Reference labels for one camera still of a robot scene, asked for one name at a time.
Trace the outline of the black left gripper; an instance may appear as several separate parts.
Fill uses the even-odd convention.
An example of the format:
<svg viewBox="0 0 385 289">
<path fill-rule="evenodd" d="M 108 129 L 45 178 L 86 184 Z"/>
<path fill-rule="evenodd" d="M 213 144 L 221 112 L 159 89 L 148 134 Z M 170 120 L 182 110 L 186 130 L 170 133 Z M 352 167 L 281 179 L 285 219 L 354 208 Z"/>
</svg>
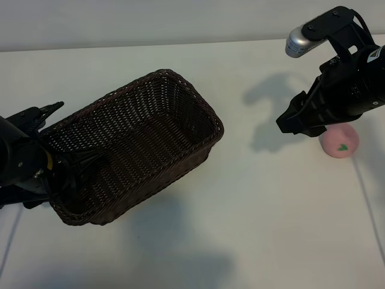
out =
<svg viewBox="0 0 385 289">
<path fill-rule="evenodd" d="M 50 199 L 54 202 L 73 202 L 78 197 L 78 173 L 101 157 L 95 148 L 55 151 L 49 179 Z"/>
</svg>

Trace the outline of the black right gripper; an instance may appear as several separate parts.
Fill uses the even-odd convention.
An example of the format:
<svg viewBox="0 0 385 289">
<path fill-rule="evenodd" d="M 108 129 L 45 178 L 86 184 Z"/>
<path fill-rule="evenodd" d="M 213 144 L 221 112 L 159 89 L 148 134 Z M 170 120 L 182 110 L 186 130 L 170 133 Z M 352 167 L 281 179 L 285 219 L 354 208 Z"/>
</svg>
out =
<svg viewBox="0 0 385 289">
<path fill-rule="evenodd" d="M 360 113 L 353 112 L 356 98 L 351 94 L 359 75 L 358 62 L 357 54 L 353 54 L 347 62 L 343 62 L 337 55 L 320 65 L 321 74 L 317 78 L 319 87 L 315 89 L 313 98 L 314 104 L 318 106 L 315 116 L 319 125 L 302 123 L 300 111 L 308 96 L 301 92 L 290 101 L 288 109 L 276 120 L 281 132 L 318 137 L 327 130 L 324 125 L 351 122 L 361 117 Z"/>
</svg>

